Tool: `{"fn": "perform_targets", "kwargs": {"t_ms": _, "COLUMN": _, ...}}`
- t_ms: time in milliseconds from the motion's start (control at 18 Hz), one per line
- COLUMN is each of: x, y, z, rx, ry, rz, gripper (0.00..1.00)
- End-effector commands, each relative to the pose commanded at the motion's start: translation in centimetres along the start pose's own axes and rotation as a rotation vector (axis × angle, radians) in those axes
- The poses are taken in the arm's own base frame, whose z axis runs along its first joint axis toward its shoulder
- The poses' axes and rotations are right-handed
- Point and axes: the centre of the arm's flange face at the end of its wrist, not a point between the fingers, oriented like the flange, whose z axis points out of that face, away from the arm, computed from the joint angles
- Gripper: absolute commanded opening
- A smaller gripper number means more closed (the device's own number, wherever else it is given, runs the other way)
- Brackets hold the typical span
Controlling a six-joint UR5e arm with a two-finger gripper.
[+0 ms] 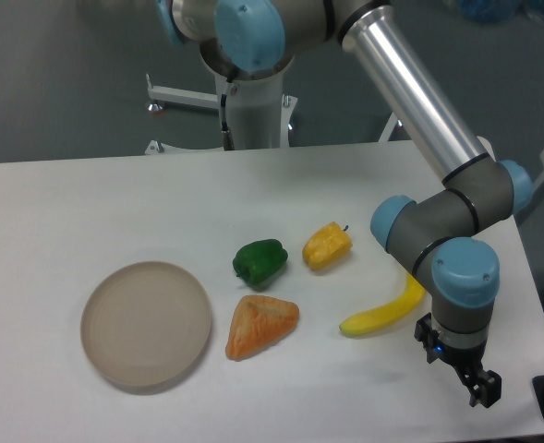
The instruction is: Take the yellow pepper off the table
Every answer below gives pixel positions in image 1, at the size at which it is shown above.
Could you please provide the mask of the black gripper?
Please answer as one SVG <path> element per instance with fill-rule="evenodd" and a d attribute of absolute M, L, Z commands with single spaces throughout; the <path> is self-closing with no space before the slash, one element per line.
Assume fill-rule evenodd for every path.
<path fill-rule="evenodd" d="M 502 397 L 502 378 L 481 363 L 488 340 L 488 328 L 458 333 L 446 329 L 431 313 L 419 319 L 414 337 L 421 342 L 429 364 L 442 360 L 454 368 L 461 383 L 469 391 L 469 405 L 489 408 Z"/>

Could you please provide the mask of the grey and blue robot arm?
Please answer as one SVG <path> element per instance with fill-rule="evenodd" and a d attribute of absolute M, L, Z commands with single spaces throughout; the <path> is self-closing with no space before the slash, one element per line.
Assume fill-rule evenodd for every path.
<path fill-rule="evenodd" d="M 168 40 L 197 42 L 217 76 L 217 111 L 226 150 L 277 148 L 284 138 L 281 95 L 262 84 L 296 54 L 336 40 L 353 54 L 402 121 L 443 190 L 423 202 L 388 198 L 370 230 L 431 295 L 415 337 L 429 361 L 450 365 L 472 405 L 502 395 L 501 377 L 483 368 L 500 262 L 477 234 L 524 208 L 527 172 L 497 162 L 445 99 L 396 27 L 387 1 L 160 1 Z"/>

